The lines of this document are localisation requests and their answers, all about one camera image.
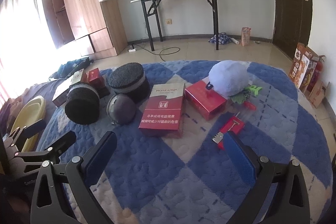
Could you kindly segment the black grey round box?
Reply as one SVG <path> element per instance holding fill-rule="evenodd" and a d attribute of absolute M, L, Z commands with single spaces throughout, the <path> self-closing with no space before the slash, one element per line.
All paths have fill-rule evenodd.
<path fill-rule="evenodd" d="M 98 121 L 100 115 L 98 92 L 85 83 L 71 86 L 64 111 L 66 116 L 76 124 L 88 125 Z"/>
<path fill-rule="evenodd" d="M 107 84 L 115 94 L 128 96 L 135 104 L 143 101 L 150 93 L 150 85 L 140 63 L 127 63 L 112 71 Z"/>

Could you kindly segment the grey round zip case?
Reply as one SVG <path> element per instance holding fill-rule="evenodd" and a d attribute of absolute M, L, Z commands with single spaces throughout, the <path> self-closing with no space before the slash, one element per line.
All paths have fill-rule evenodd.
<path fill-rule="evenodd" d="M 135 103 L 125 94 L 114 95 L 106 107 L 106 113 L 112 123 L 121 126 L 134 119 L 136 110 Z"/>

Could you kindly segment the red cigarette box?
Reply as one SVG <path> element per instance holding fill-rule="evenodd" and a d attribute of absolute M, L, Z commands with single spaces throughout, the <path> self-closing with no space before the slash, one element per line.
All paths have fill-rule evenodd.
<path fill-rule="evenodd" d="M 185 88 L 185 97 L 207 121 L 224 111 L 227 103 L 223 96 L 214 91 L 208 77 Z"/>

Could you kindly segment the red white cigarette carton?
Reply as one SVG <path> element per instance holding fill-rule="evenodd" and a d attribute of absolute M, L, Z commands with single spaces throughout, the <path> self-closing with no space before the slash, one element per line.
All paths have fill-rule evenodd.
<path fill-rule="evenodd" d="M 182 136 L 184 89 L 183 83 L 153 86 L 138 127 L 144 135 L 158 138 Z"/>

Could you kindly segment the small dark red box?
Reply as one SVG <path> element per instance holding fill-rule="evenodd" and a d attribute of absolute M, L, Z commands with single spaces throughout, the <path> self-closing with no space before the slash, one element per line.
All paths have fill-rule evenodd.
<path fill-rule="evenodd" d="M 87 73 L 87 83 L 96 90 L 100 98 L 110 94 L 110 91 L 105 84 L 105 79 L 102 77 L 98 68 L 92 69 Z"/>

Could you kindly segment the yellow plastic basin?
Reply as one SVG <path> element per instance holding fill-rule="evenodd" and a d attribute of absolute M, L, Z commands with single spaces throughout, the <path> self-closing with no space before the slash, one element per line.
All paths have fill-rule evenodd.
<path fill-rule="evenodd" d="M 44 119 L 46 114 L 46 100 L 42 96 L 36 96 L 29 102 L 25 104 L 22 110 L 19 112 L 13 126 L 11 129 L 11 133 L 17 127 L 30 126 L 33 123 L 37 122 L 40 119 Z M 35 144 L 38 140 L 38 134 L 36 133 L 34 136 L 27 139 L 24 143 L 23 148 L 20 148 L 20 152 L 30 152 L 34 149 Z"/>

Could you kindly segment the open dark suitcase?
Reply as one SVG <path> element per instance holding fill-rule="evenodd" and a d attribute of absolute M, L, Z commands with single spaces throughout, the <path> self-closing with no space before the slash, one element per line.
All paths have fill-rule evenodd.
<path fill-rule="evenodd" d="M 92 62 L 89 57 L 68 61 L 66 64 L 60 65 L 59 69 L 49 77 L 49 80 L 68 79 L 75 72 L 89 67 Z"/>

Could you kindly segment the blue white patterned blanket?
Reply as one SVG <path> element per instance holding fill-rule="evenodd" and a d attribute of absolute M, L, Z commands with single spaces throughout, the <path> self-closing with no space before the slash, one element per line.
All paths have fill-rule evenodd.
<path fill-rule="evenodd" d="M 305 178 L 310 222 L 316 223 L 331 204 L 333 175 L 329 147 L 313 108 L 281 70 L 244 63 L 249 80 L 259 89 L 251 101 L 256 110 L 244 116 L 239 136 L 258 155 L 273 162 L 297 160 Z M 99 120 L 90 125 L 70 121 L 55 110 L 37 145 L 49 147 L 68 131 L 76 142 L 63 162 L 82 156 L 109 130 L 117 149 L 92 192 L 114 223 L 226 223 L 248 193 L 226 152 L 213 136 L 233 116 L 228 110 L 205 120 L 186 103 L 179 138 L 152 138 L 139 131 L 145 104 L 134 120 L 114 127 L 101 103 Z"/>

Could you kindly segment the red fire extinguisher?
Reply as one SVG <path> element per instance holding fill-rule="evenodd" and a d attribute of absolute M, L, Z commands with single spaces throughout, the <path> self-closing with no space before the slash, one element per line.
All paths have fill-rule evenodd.
<path fill-rule="evenodd" d="M 311 92 L 315 86 L 315 84 L 317 83 L 322 71 L 323 71 L 323 64 L 324 64 L 324 58 L 325 55 L 320 55 L 319 56 L 319 60 L 317 61 L 317 64 L 315 66 L 315 69 L 313 71 L 312 77 L 310 79 L 310 83 L 307 87 L 307 90 L 309 92 Z"/>

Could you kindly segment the light blue plush ball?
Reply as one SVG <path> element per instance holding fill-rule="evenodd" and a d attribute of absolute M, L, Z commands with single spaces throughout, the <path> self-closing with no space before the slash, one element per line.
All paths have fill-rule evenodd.
<path fill-rule="evenodd" d="M 249 84 L 246 67 L 237 61 L 224 60 L 209 71 L 207 90 L 214 90 L 227 98 L 240 93 Z"/>

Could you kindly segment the orange printed cardboard box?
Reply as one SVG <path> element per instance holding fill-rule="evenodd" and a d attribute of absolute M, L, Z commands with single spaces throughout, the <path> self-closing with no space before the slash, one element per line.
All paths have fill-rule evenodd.
<path fill-rule="evenodd" d="M 306 91 L 311 81 L 318 61 L 319 55 L 317 55 L 312 49 L 304 46 L 303 43 L 297 44 L 293 63 L 288 76 L 296 88 L 303 93 Z"/>

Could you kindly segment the blue checked cloth on floor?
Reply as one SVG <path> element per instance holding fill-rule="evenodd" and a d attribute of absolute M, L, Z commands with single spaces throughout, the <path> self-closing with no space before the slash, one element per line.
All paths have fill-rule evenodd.
<path fill-rule="evenodd" d="M 214 35 L 212 38 L 210 38 L 209 43 L 216 44 L 217 41 L 218 41 L 218 44 L 220 45 L 232 43 L 231 38 L 225 32 L 219 33 L 218 36 Z"/>

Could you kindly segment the pink carton on floor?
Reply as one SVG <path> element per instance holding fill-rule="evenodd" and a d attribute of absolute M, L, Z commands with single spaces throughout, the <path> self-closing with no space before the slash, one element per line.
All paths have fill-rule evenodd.
<path fill-rule="evenodd" d="M 251 38 L 251 28 L 243 27 L 241 29 L 241 44 L 242 46 L 247 46 Z"/>

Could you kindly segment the black folding table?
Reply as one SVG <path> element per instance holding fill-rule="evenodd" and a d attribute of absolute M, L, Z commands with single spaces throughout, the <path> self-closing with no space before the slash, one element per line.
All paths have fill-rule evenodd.
<path fill-rule="evenodd" d="M 174 35 L 219 33 L 218 0 L 132 0 L 140 3 L 150 49 L 154 50 L 152 16 L 158 27 L 159 41 Z"/>

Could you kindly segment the dark wooden door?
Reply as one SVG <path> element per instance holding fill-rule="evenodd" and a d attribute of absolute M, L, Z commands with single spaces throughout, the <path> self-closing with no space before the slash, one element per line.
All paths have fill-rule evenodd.
<path fill-rule="evenodd" d="M 312 0 L 275 0 L 273 44 L 289 58 L 298 43 L 307 46 L 313 13 Z"/>

